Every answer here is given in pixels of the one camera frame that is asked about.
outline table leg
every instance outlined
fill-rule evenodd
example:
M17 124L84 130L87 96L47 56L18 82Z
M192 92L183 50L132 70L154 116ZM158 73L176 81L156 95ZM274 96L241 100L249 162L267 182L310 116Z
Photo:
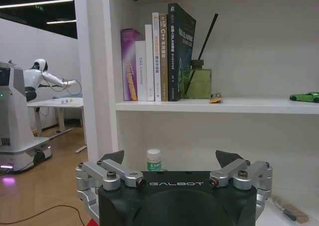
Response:
M58 108L58 121L59 121L59 130L60 132L65 132L65 125L64 125L64 109Z
M84 108L82 108L82 122L83 122L83 132L84 132L84 143L86 143L86 130L85 130L85 119L84 119Z
M35 118L35 127L38 137L42 136L42 126L41 126L41 117L40 111L37 111L37 108L34 109L34 118Z
M86 131L85 131L85 119L84 119L84 108L82 108L82 121L83 121L83 133L84 133L84 146L80 147L75 151L75 153L80 153L82 150L87 148L87 143L86 143Z

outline purple book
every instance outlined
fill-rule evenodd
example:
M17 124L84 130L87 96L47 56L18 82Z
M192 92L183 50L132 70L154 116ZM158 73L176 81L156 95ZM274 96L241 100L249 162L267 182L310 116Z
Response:
M140 40L141 34L132 28L121 30L121 50L123 68L123 91L125 101L138 100L135 41Z

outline metal gripper bracket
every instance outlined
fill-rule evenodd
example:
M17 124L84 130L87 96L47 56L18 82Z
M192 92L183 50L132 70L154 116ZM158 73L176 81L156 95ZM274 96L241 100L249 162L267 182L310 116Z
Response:
M256 220L265 208L266 200L271 196L273 168L269 163L250 162L236 159L220 170L210 172L210 184L215 187L225 187L233 179L234 187L238 190L257 189Z
M134 188L140 188L146 182L141 171L126 169L111 159L98 161L97 164L80 163L75 171L77 196L96 223L99 223L99 207L91 188L102 186L107 191L113 191L120 188L121 180L126 186Z

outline black reed stick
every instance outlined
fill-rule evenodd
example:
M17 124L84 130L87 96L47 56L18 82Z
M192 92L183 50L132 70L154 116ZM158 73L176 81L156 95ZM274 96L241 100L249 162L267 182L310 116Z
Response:
M213 30L213 27L215 26L215 23L216 23L216 21L217 21L217 18L218 18L218 14L216 13L216 14L214 15L213 21L212 21L211 24L210 24L210 27L209 27L209 30L208 30L206 39L205 39L205 41L204 41L204 44L203 44L203 46L202 46L202 48L201 48L201 51L200 51L200 54L199 54L199 57L198 57L198 60L200 60L201 55L202 55L203 52L204 52L204 49L205 49L205 47L206 47L206 43L207 43L207 41L208 41L208 39L209 39L209 37L210 37L210 34L211 34L211 31ZM189 89L189 86L190 86L191 81L193 80L194 74L195 74L195 70L191 73L190 79L189 79L189 81L188 81L188 84L187 84L187 87L186 87L186 90L185 90L185 94L187 94L187 92L188 92L188 89Z
M208 41L208 39L209 39L209 37L210 37L210 33L211 33L211 31L213 30L213 27L214 27L214 25L215 25L215 23L216 23L217 18L218 18L218 14L216 13L216 14L214 15L213 21L212 21L211 24L210 24L210 27L209 27L209 30L208 30L208 33L207 33L205 42L204 42L204 44L203 44L203 47L201 48L201 51L200 51L200 54L199 54L199 57L198 57L198 60L200 60L201 55L202 55L203 52L204 52L204 49L205 49L205 47L206 47L206 43L207 43L207 41Z

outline green glass bottle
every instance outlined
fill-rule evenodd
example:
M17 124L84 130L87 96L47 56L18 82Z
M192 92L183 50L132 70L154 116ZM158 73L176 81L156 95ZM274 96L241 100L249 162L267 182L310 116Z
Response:
M211 69L203 69L204 60L191 60L191 69L182 72L183 99L210 99Z

